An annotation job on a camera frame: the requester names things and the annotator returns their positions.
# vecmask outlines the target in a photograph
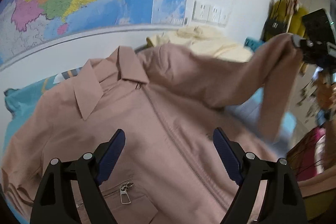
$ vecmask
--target jacket pocket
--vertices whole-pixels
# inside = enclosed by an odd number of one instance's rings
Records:
[[[118,224],[149,224],[158,212],[132,181],[104,191],[102,195]],[[76,207],[82,224],[90,224],[84,204],[78,202]]]

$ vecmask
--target person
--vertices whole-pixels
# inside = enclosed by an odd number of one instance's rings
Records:
[[[320,71],[315,80],[316,99],[319,107],[323,110],[333,109],[336,107],[336,84],[329,85],[326,83],[327,74]],[[325,128],[325,154],[324,170],[336,165],[336,115],[330,121],[323,124]]]

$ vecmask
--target blue gripper pad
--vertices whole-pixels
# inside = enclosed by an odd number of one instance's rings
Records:
[[[117,131],[115,138],[110,143],[104,156],[99,162],[98,174],[95,177],[96,183],[101,185],[104,181],[108,180],[118,158],[125,146],[125,132],[122,130]]]
[[[222,160],[226,172],[231,180],[235,181],[239,186],[243,183],[243,176],[241,174],[241,163],[235,156],[232,148],[219,129],[213,132],[213,144]]]

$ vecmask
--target black bag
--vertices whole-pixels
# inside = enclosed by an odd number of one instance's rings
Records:
[[[286,20],[284,22],[278,21],[278,9],[280,7],[281,0],[279,1],[279,5],[277,10],[275,11],[273,18],[270,18],[265,23],[265,32],[268,32],[271,35],[277,35],[280,33],[285,33],[287,31]]]

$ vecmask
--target pink jacket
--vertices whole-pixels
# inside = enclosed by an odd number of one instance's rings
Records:
[[[302,55],[289,34],[273,38],[248,63],[193,55],[172,44],[136,55],[119,47],[106,59],[89,60],[39,100],[32,117],[12,137],[2,165],[6,197],[27,219],[41,177],[51,159],[76,160],[108,141],[118,128],[125,148],[100,190],[119,224],[221,222],[237,185],[212,143],[222,127],[245,151],[275,161],[264,144],[227,113],[263,84],[259,128],[277,136]],[[119,186],[131,204],[121,204]],[[251,219],[258,216],[262,184]],[[89,223],[78,185],[78,212]]]

